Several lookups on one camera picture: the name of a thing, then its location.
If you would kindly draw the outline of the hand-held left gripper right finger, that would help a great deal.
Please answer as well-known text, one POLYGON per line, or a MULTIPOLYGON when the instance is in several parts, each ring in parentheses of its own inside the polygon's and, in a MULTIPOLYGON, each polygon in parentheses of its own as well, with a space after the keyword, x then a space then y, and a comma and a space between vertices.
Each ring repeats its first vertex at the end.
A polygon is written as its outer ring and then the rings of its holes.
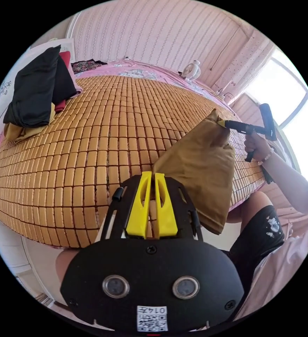
POLYGON ((177 235, 178 227, 175 220, 174 210, 165 175, 163 173, 155 173, 154 180, 156 222, 159 238, 174 237, 177 235))

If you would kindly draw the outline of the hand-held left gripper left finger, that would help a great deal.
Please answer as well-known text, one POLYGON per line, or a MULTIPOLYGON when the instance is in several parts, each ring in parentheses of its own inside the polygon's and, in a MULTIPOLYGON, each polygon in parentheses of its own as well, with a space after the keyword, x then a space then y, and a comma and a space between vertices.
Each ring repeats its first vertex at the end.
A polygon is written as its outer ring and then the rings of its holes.
POLYGON ((139 176, 139 182, 126 226, 126 233, 129 236, 147 238, 151 181, 152 173, 150 171, 144 171, 139 176))

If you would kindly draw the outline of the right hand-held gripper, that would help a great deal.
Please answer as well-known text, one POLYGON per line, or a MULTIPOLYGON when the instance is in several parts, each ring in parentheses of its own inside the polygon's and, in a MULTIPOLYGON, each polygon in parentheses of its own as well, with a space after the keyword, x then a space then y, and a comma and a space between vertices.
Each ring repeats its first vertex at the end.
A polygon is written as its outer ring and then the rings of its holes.
MULTIPOLYGON (((242 122, 237 122, 237 121, 219 120, 218 125, 220 125, 224 128, 234 129, 234 130, 238 131, 239 133, 243 133, 245 135, 246 134, 251 135, 253 132, 256 132, 254 125, 250 125, 250 124, 246 124, 246 123, 242 123, 242 122)), ((252 157, 247 154, 247 157, 246 157, 245 161, 251 162, 252 157)))

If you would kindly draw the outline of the person's right hand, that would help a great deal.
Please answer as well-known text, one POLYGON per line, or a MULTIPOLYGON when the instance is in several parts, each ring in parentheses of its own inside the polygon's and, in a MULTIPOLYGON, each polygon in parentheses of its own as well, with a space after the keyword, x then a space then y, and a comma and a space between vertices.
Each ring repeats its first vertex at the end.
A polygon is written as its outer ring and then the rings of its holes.
POLYGON ((245 151, 248 155, 257 161, 258 165, 263 165, 273 154, 273 149, 270 147, 266 139, 253 132, 251 135, 245 135, 245 151))

